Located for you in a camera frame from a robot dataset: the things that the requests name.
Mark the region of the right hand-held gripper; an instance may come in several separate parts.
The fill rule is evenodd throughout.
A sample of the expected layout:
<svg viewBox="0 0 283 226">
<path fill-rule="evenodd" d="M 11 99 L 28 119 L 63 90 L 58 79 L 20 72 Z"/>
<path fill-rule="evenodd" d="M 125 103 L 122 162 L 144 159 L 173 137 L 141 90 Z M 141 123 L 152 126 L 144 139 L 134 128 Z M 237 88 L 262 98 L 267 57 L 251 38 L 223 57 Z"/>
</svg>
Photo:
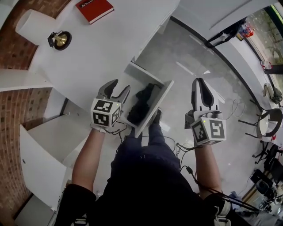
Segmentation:
<svg viewBox="0 0 283 226">
<path fill-rule="evenodd" d="M 219 95 L 204 79 L 196 78 L 192 83 L 191 104 L 193 110 L 185 114 L 185 129 L 191 129 L 195 145 L 213 145 L 225 141 L 226 120 L 219 107 Z"/>
</svg>

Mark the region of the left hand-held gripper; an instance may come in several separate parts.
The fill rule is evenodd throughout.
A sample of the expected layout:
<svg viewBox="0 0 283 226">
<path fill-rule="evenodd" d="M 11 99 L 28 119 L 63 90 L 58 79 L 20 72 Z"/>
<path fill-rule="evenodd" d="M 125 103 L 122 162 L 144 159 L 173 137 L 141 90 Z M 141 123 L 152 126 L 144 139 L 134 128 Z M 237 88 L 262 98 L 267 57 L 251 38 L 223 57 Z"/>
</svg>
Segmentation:
<svg viewBox="0 0 283 226">
<path fill-rule="evenodd" d="M 99 89 L 98 95 L 93 100 L 91 107 L 93 124 L 103 128 L 110 128 L 120 118 L 122 105 L 126 102 L 130 93 L 130 85 L 126 86 L 118 96 L 114 97 L 111 95 L 117 83 L 118 80 L 114 79 Z"/>
</svg>

